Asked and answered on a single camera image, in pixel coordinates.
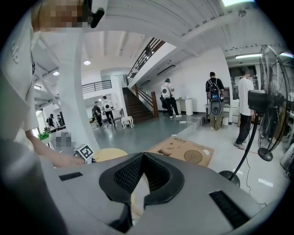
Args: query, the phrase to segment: stair railing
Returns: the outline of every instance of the stair railing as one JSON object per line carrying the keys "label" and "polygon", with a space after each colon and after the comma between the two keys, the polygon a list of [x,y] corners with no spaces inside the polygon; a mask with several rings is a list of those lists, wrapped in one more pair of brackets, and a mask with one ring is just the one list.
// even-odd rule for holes
{"label": "stair railing", "polygon": [[139,96],[142,97],[146,101],[148,105],[150,105],[153,108],[154,116],[158,118],[158,107],[157,107],[157,101],[156,101],[156,95],[155,91],[151,92],[151,96],[147,95],[143,90],[137,87],[137,85],[134,85],[135,95],[139,99]]}

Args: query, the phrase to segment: ceiling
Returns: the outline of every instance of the ceiling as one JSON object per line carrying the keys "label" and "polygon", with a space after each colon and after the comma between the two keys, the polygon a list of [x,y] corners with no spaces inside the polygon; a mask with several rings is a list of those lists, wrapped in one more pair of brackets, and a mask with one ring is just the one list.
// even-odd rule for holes
{"label": "ceiling", "polygon": [[[91,67],[102,71],[131,68],[152,37],[175,45],[178,53],[153,68],[146,78],[168,67],[168,63],[201,56],[216,46],[223,49],[227,60],[235,55],[258,53],[264,44],[272,45],[277,52],[287,50],[279,32],[255,3],[224,7],[221,0],[180,2],[108,0],[105,18],[95,29],[86,29],[81,63],[91,60]],[[246,11],[246,15],[238,17],[239,10]],[[42,33],[42,41],[33,49],[42,74],[52,84],[58,81],[52,72],[59,67],[65,36]]]}

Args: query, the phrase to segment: wooden stair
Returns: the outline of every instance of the wooden stair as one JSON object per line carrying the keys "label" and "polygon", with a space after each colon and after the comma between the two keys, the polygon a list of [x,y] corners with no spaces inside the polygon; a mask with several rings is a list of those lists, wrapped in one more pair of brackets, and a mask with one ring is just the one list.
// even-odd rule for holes
{"label": "wooden stair", "polygon": [[140,123],[154,118],[153,113],[139,100],[129,88],[123,87],[124,101],[128,116],[132,116],[134,123]]}

